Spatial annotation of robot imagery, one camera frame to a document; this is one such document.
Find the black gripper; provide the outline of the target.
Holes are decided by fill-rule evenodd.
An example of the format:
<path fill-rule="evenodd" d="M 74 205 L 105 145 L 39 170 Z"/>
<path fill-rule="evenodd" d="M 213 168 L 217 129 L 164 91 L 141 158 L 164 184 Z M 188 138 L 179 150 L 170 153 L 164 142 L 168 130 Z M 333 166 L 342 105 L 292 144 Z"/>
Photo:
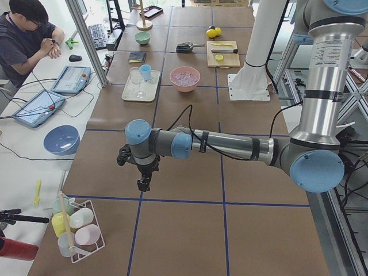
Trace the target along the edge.
<path fill-rule="evenodd" d="M 137 181 L 137 186 L 140 191 L 150 191 L 150 182 L 152 173 L 159 171 L 160 156 L 157 154 L 149 154 L 146 158 L 138 158 L 134 156 L 128 144 L 125 144 L 119 149 L 117 156 L 117 164 L 123 166 L 125 163 L 130 163 L 137 166 L 141 172 L 141 179 Z"/>

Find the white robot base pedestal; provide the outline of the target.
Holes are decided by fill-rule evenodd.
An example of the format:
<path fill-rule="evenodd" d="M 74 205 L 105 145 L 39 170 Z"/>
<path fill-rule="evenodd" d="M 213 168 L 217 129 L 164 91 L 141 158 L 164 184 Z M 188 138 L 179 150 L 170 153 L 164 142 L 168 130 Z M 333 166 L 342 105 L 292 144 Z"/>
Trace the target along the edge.
<path fill-rule="evenodd" d="M 237 74 L 228 75 L 231 101 L 270 100 L 266 64 L 288 3 L 287 0 L 259 2 L 244 66 Z"/>

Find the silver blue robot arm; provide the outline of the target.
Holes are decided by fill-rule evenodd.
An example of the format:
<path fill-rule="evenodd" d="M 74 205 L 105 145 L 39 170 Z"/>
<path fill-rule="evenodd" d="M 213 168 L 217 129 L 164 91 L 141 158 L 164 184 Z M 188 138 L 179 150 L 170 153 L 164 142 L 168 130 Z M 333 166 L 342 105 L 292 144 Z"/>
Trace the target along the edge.
<path fill-rule="evenodd" d="M 294 35 L 312 43 L 312 54 L 300 122 L 289 140 L 239 137 L 191 127 L 163 130 L 144 120 L 133 120 L 125 127 L 126 145 L 119 150 L 117 163 L 137 166 L 141 191 L 149 191 L 152 173 L 162 156 L 186 158 L 194 149 L 265 162 L 283 170 L 309 192 L 336 187 L 344 176 L 336 138 L 338 114 L 353 41 L 366 23 L 366 1 L 298 2 Z"/>

